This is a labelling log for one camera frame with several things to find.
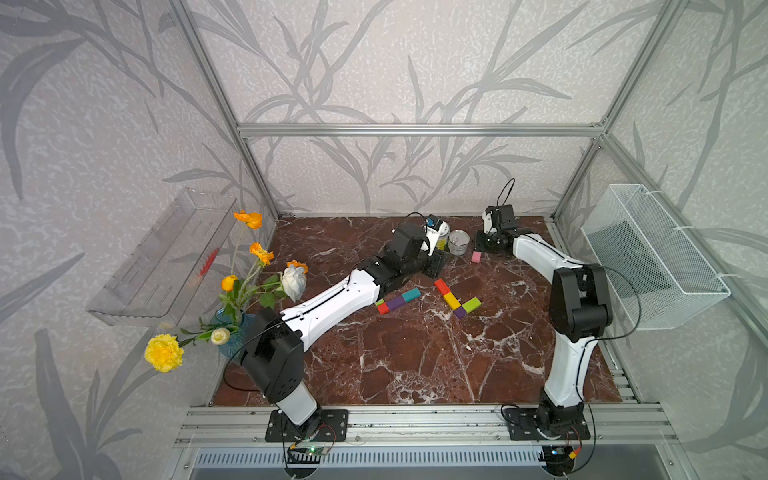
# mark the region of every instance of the white rose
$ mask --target white rose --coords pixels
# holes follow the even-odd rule
[[[223,345],[230,341],[230,331],[224,327],[217,328],[210,333],[210,341],[214,345]]]
[[[306,289],[306,271],[303,266],[289,265],[283,271],[283,291],[294,302],[304,294]]]

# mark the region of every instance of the leaf pattern wallpaper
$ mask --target leaf pattern wallpaper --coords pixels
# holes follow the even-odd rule
[[[85,305],[183,187],[264,213],[243,244],[275,222],[168,3],[2,0],[0,35],[0,478],[156,478],[220,356],[190,349],[158,378],[159,330]],[[214,308],[235,238],[183,321]]]
[[[767,84],[768,2],[691,0],[611,131],[764,306]],[[559,221],[575,253],[590,252],[580,228],[608,184],[625,182],[599,155]],[[765,476],[768,353],[725,303],[617,346],[700,478]]]
[[[661,7],[189,4],[241,124],[599,121]],[[279,209],[296,215],[476,214],[509,177],[518,212],[548,214],[587,142],[262,137],[250,146]]]

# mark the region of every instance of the vase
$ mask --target vase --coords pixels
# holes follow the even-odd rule
[[[246,340],[245,332],[252,320],[253,315],[248,315],[246,313],[240,314],[240,325],[238,325],[240,328],[235,333],[230,334],[230,339],[227,343],[218,346],[219,352],[222,355],[229,359],[243,352],[243,343]],[[224,316],[224,309],[221,309],[216,312],[216,315],[214,315],[211,323],[218,323],[222,326],[230,325],[230,318],[228,316]]]

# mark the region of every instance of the marble table surface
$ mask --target marble table surface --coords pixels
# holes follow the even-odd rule
[[[272,249],[275,261],[264,275],[298,260],[309,265],[304,299],[339,282],[368,256],[381,250],[399,217],[298,218],[281,220]],[[447,217],[453,230],[474,239],[480,217]],[[419,218],[407,221],[418,223]],[[542,217],[520,224],[551,243]],[[305,381],[322,405],[419,403],[538,403],[551,368],[554,330],[547,308],[550,285],[514,257],[482,254],[472,263],[472,245],[451,257],[441,278],[462,303],[477,296],[482,305],[464,319],[452,315],[428,277],[415,275],[398,292],[413,287],[422,295],[380,315],[368,306],[325,333],[305,353]],[[283,301],[282,308],[292,306]],[[230,384],[255,388],[238,366],[227,368]],[[611,373],[595,349],[584,386],[589,402],[620,402]],[[259,392],[222,384],[217,406],[266,405]]]

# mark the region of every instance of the mesh basket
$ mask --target mesh basket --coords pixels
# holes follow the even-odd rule
[[[610,185],[581,228],[600,263],[623,273],[640,295],[637,329],[673,329],[730,295],[680,226],[640,184]],[[632,322],[637,300],[616,272],[614,290]]]

